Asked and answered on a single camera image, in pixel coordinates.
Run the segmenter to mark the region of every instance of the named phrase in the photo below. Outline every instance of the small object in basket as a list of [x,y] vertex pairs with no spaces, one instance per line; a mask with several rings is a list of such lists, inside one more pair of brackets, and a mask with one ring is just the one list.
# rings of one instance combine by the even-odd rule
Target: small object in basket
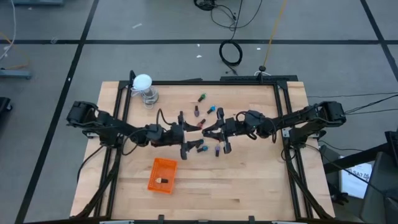
[[207,111],[207,114],[210,114],[211,112],[213,112],[213,111],[215,111],[216,110],[216,106],[211,106],[211,108]]
[[208,148],[209,147],[207,147],[207,146],[203,146],[200,149],[197,149],[197,152],[205,152],[205,151],[207,151]]
[[198,142],[198,144],[197,144],[195,147],[196,147],[197,149],[199,149],[199,147],[200,147],[203,143],[205,143],[205,140],[200,139],[199,142]]
[[203,119],[197,124],[197,126],[202,127],[205,122],[206,122],[206,119]]
[[195,117],[199,117],[199,109],[198,109],[198,106],[195,106],[195,112],[194,112],[194,114],[195,114]]
[[169,180],[167,180],[167,179],[163,179],[163,178],[156,178],[156,182],[158,183],[158,184],[161,184],[161,183],[168,183],[169,182]]
[[148,182],[148,190],[171,194],[174,185],[174,177],[177,173],[177,161],[163,158],[155,158],[152,172]]
[[217,144],[216,145],[216,157],[218,157],[220,155],[220,145]]
[[205,98],[206,98],[206,93],[203,93],[202,95],[200,95],[200,98],[198,99],[198,102],[201,102]]

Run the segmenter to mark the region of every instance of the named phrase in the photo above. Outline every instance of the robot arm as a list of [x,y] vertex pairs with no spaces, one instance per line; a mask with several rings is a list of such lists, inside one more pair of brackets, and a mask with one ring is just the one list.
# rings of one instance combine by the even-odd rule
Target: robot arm
[[[239,115],[244,115],[244,120],[238,119]],[[335,101],[324,101],[312,106],[306,106],[304,109],[291,114],[283,115],[278,118],[267,118],[258,111],[242,111],[236,115],[236,119],[228,118],[224,121],[224,111],[222,108],[217,110],[217,122],[202,130],[203,136],[224,141],[224,153],[231,152],[231,145],[228,137],[247,135],[255,140],[268,138],[278,130],[288,128],[296,124],[307,123],[301,128],[292,128],[289,131],[289,143],[295,147],[303,147],[307,138],[320,132],[325,127],[338,127],[346,122],[343,107]]]
[[140,147],[149,143],[154,147],[181,145],[181,157],[187,159],[187,152],[199,140],[185,142],[184,131],[198,131],[201,127],[192,126],[184,121],[183,113],[178,116],[178,124],[171,123],[166,130],[159,124],[149,124],[145,127],[134,127],[124,121],[112,117],[108,112],[101,111],[93,103],[83,101],[74,102],[67,116],[69,126],[83,129],[83,134],[96,133],[100,144],[116,147],[120,136],[128,136],[130,140]]

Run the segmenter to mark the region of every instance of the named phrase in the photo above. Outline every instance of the wooden table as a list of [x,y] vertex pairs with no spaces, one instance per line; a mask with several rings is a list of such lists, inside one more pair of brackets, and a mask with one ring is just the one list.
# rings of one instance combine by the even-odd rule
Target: wooden table
[[[302,82],[288,82],[293,111],[308,105]],[[104,82],[99,94],[100,110],[112,114],[118,82]],[[177,121],[179,111],[185,120],[196,125],[206,118],[204,127],[214,124],[216,114],[206,114],[211,105],[224,108],[225,118],[240,111],[257,110],[264,115],[277,117],[275,96],[271,86],[156,86],[160,93],[152,110],[144,108],[140,96],[131,99],[128,123],[142,127],[155,123],[156,112],[162,108],[168,122]],[[193,114],[197,99],[202,93],[207,98],[199,104],[200,117]],[[282,107],[286,113],[282,91]],[[119,113],[121,119],[123,103]],[[201,132],[186,133],[186,140],[202,137]],[[230,154],[220,153],[215,157],[217,141],[205,138],[208,152],[197,153],[195,148],[188,153],[188,160],[180,158],[180,146],[154,148],[138,147],[132,154],[121,159],[112,219],[156,220],[159,214],[166,220],[247,220],[254,215],[256,220],[295,220],[290,186],[285,162],[280,158],[282,141],[280,132],[277,142],[271,138],[253,141],[247,136],[229,139]],[[318,146],[316,140],[307,144]],[[86,154],[89,156],[99,146],[98,139],[88,140]],[[125,152],[134,146],[128,142]],[[301,150],[308,189],[320,205],[334,216],[325,173],[319,152],[311,148]],[[76,215],[92,198],[98,188],[105,150],[92,158],[83,168],[76,189],[71,215]],[[177,177],[172,195],[147,190],[147,183],[154,158],[163,157],[178,161]],[[297,188],[301,214],[305,210],[301,191]],[[103,209],[108,201],[104,195]]]

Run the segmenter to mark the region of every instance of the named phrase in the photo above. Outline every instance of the orange basket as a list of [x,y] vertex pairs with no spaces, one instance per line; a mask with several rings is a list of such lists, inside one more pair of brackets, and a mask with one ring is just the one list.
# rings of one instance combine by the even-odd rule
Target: orange basket
[[[173,191],[174,177],[177,173],[177,161],[163,158],[155,158],[154,166],[150,174],[148,190],[171,194]],[[156,179],[166,179],[167,183],[158,183]]]

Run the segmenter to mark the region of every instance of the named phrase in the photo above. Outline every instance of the black metal frame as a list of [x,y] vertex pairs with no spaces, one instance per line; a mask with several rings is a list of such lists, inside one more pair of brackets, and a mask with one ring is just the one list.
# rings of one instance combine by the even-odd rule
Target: black metal frame
[[[287,106],[287,112],[288,113],[292,112],[289,91],[287,89],[287,81],[297,81],[297,76],[289,75],[289,76],[278,76],[278,77],[263,77],[263,76],[258,76],[258,77],[223,77],[221,79],[221,81],[198,81],[198,80],[195,80],[195,81],[190,81],[190,80],[187,80],[187,81],[154,81],[153,85],[269,85],[269,86],[273,86],[273,88],[274,88],[275,102],[276,102],[276,106],[277,106],[278,116],[282,116],[283,112],[282,112],[282,103],[280,100],[279,88],[283,89],[285,104]],[[131,90],[130,90],[131,82],[130,81],[120,81],[119,82],[118,94],[116,95],[116,103],[115,103],[115,108],[114,108],[114,116],[117,116],[117,114],[119,113],[122,92],[126,86],[129,87],[129,88],[127,88],[127,96],[129,96],[129,94],[131,92]],[[127,120],[129,105],[130,105],[130,97],[126,97],[125,104],[124,104],[123,118],[122,118],[123,121]],[[284,148],[286,148],[287,142],[283,141],[283,145],[284,145]],[[103,172],[101,174],[100,185],[104,182],[104,179],[108,173],[109,162],[110,162],[110,158],[111,158],[111,150],[112,149],[107,149],[107,151],[106,151],[106,155],[104,158]],[[118,162],[118,165],[119,165],[119,160],[120,160],[120,156],[118,155],[119,152],[121,152],[121,149],[117,148],[115,163]],[[285,150],[285,153],[286,153],[285,156],[286,156],[287,160],[291,159],[289,150]],[[303,182],[305,183],[305,185],[307,186],[307,183],[305,181],[305,173],[304,173],[303,162],[302,162],[302,157],[301,157],[300,151],[297,152],[296,160],[297,160],[297,169],[300,174],[300,177],[303,180]],[[111,183],[105,217],[110,218],[112,215],[112,208],[113,208],[114,195],[115,195],[115,191],[116,191],[117,179],[118,179],[118,174],[116,173],[116,175],[113,177],[113,181]],[[295,211],[295,218],[296,218],[296,220],[298,220],[299,218],[301,218],[299,199],[297,197],[297,189],[295,186],[295,182],[294,182],[293,178],[290,176],[290,174],[289,174],[289,183],[290,183],[290,191],[292,194],[293,208]],[[305,202],[305,209],[307,212],[307,217],[313,218],[312,209],[311,209],[309,202],[305,198],[304,198],[304,202]],[[100,217],[101,203],[102,203],[102,199],[100,199],[99,202],[96,204],[95,213],[94,213],[95,217]]]

